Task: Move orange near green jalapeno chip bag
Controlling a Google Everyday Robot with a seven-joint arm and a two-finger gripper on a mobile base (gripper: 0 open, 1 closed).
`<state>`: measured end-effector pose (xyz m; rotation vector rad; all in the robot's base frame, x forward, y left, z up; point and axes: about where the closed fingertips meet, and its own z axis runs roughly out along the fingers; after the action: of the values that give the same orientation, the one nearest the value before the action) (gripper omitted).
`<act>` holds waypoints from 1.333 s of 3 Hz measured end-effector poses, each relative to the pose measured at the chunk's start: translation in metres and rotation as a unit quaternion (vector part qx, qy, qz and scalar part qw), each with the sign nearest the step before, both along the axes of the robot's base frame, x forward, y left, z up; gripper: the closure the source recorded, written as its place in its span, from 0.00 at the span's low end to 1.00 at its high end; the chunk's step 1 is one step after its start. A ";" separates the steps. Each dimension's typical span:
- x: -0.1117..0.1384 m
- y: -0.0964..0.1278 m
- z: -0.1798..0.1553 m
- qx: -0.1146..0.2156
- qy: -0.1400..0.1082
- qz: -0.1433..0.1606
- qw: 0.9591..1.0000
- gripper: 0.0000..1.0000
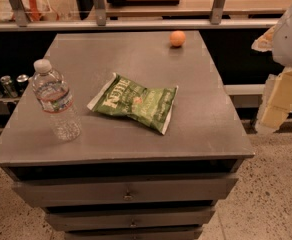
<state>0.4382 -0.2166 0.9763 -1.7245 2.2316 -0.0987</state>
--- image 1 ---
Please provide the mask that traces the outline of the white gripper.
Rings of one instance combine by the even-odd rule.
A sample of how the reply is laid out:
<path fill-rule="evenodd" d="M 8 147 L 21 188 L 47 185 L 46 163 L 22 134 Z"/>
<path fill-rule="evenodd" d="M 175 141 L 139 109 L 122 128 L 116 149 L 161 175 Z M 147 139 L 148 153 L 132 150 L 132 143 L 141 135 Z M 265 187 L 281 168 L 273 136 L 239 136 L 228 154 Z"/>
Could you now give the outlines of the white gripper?
<path fill-rule="evenodd" d="M 251 48 L 259 52 L 272 50 L 274 61 L 285 66 L 279 75 L 268 76 L 255 122 L 259 134 L 270 134 L 292 112 L 292 4 L 276 26 L 255 39 Z"/>

